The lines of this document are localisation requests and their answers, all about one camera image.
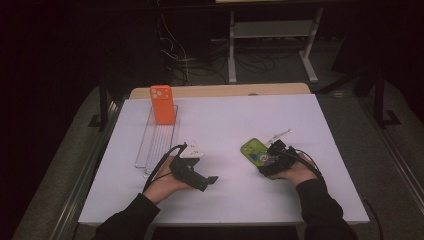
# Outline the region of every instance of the gray carpet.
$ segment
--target gray carpet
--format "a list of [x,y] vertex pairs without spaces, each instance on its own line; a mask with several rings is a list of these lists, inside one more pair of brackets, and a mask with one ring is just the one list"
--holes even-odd
[[[293,49],[298,47],[293,44],[279,49],[283,55],[274,55],[273,62],[267,60],[265,64],[269,64],[267,65],[269,69],[262,73],[253,72],[252,68],[246,69],[236,64],[239,84],[305,82],[312,90],[322,88],[342,76],[330,71],[339,46],[340,42],[337,41],[317,42],[314,45],[311,61],[320,80],[317,84],[308,82],[298,55],[292,54]],[[242,54],[238,56],[245,61],[249,57]],[[222,66],[216,69],[221,75],[211,74],[211,71],[196,70],[200,76],[190,75],[190,81],[195,85],[223,84],[223,76],[224,78],[227,76],[227,69],[222,62],[225,63],[225,58],[218,59],[210,66],[212,68]],[[424,216],[399,174],[380,129],[376,128],[373,120],[368,117],[366,107],[369,106],[370,99],[354,97],[352,95],[354,84],[355,81],[352,81],[337,91],[318,96],[346,167],[360,195],[367,199],[376,211],[386,240],[422,239]],[[386,132],[396,139],[396,145],[402,156],[422,182],[424,179],[424,166],[421,161],[424,156],[423,125],[410,112],[396,89],[388,85],[386,90],[385,106],[394,110],[402,122],[402,125],[388,127]],[[98,129],[89,128],[88,123],[97,113],[98,92],[95,90],[87,97],[75,116],[74,123],[63,140],[46,174],[45,181],[34,197],[14,239],[41,240],[48,239],[52,234],[60,212],[66,204],[69,191],[74,186],[90,149],[96,143]],[[61,239],[90,239],[94,235],[94,227],[76,223],[81,204],[75,209],[75,215],[64,230],[64,237]],[[368,206],[366,209],[371,222],[354,226],[354,229],[360,239],[378,239],[376,219]],[[303,226],[298,227],[301,237],[302,228]]]

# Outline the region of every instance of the person's right arm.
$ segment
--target person's right arm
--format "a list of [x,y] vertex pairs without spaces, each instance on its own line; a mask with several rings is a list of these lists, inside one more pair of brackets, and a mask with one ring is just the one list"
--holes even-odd
[[[303,154],[300,156],[312,163]],[[307,223],[306,240],[357,239],[355,232],[343,219],[343,209],[328,194],[325,181],[319,179],[305,165],[296,162],[291,169],[272,177],[287,179],[296,187],[302,218]]]

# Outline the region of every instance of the person's left hand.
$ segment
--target person's left hand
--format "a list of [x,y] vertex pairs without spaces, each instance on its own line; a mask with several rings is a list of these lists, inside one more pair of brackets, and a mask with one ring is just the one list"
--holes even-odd
[[168,157],[168,159],[163,163],[162,167],[156,174],[155,179],[152,181],[146,191],[143,192],[143,195],[154,204],[160,203],[179,190],[192,188],[188,184],[181,182],[172,175],[169,165],[173,159],[173,156]]

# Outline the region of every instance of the person's right hand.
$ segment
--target person's right hand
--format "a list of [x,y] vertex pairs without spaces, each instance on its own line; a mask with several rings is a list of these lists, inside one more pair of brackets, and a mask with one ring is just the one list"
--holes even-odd
[[[298,154],[299,157],[305,159],[308,163],[310,163],[312,166],[315,164],[309,160],[303,153]],[[311,170],[309,170],[304,164],[302,164],[299,161],[296,161],[293,166],[285,171],[281,171],[277,174],[274,174],[271,176],[272,178],[280,178],[280,179],[287,179],[289,180],[294,186],[299,185],[300,183],[310,180],[310,179],[318,179],[318,177],[313,173]]]

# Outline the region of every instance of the phone stand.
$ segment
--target phone stand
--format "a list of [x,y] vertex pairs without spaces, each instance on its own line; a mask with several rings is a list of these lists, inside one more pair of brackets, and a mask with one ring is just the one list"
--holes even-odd
[[175,123],[169,125],[157,124],[153,107],[150,109],[146,129],[138,151],[135,167],[144,170],[145,177],[149,176],[163,154],[168,152],[178,141],[180,120],[178,106],[174,105]]

